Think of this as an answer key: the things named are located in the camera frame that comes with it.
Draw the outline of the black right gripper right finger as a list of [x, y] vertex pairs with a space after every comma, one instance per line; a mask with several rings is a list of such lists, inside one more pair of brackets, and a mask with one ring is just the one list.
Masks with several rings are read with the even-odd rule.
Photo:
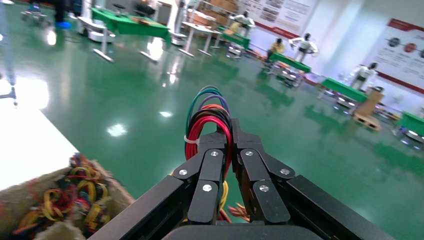
[[283, 184], [295, 177], [295, 170], [266, 153], [261, 138], [243, 131], [239, 119], [231, 123], [232, 170], [249, 222], [287, 224], [291, 216], [283, 201]]

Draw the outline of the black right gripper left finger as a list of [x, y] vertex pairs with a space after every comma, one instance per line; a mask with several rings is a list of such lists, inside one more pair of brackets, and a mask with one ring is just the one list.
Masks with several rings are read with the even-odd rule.
[[213, 132], [202, 135], [198, 153], [173, 171], [184, 182], [183, 210], [189, 223], [215, 223], [223, 192], [226, 137]]

